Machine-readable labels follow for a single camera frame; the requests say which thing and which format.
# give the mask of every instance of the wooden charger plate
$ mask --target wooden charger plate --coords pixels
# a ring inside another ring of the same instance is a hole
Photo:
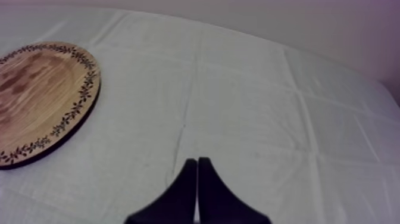
[[[41,42],[0,58],[0,169],[40,157],[94,105],[100,69],[85,49]]]

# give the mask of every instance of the vine design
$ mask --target vine design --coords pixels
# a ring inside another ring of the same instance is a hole
[[[26,157],[36,149],[44,149],[46,145],[51,143],[49,136],[59,137],[60,134],[66,130],[66,127],[70,124],[71,120],[74,120],[77,115],[80,114],[80,110],[83,108],[83,105],[88,98],[92,97],[90,90],[94,87],[94,79],[97,77],[95,71],[92,71],[92,69],[95,67],[95,62],[88,59],[84,53],[79,52],[75,47],[47,43],[28,45],[9,53],[3,58],[0,58],[0,64],[6,63],[8,60],[23,52],[32,52],[37,50],[41,51],[43,49],[56,51],[62,54],[71,54],[71,58],[75,58],[78,63],[84,65],[85,69],[89,70],[84,78],[85,81],[78,91],[79,101],[73,103],[70,111],[65,113],[65,115],[61,118],[60,123],[53,127],[53,130],[49,135],[38,138],[36,141],[25,144],[22,147],[17,147],[14,151],[9,152],[8,154],[5,151],[1,151],[0,162],[4,161],[5,163],[14,164],[14,160],[17,160],[19,157]]]

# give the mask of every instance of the black object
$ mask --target black object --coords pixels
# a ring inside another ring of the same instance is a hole
[[[125,224],[193,224],[196,187],[197,161],[188,159],[169,189],[148,207],[129,216]]]
[[[209,158],[186,160],[171,187],[125,224],[193,224],[196,190],[203,224],[271,224],[238,199],[220,179]]]
[[[201,223],[271,224],[270,219],[247,206],[224,184],[209,158],[200,158],[198,197]]]

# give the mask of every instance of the white wall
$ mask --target white wall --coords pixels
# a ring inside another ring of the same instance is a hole
[[[216,24],[323,55],[378,79],[398,72],[399,0],[0,0],[124,8]]]

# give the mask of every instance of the table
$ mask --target table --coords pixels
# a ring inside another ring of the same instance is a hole
[[[49,156],[0,172],[0,223],[123,223],[210,157],[275,224],[399,223],[400,110],[315,55],[209,24],[125,10],[1,7],[0,53],[86,48],[98,103]]]

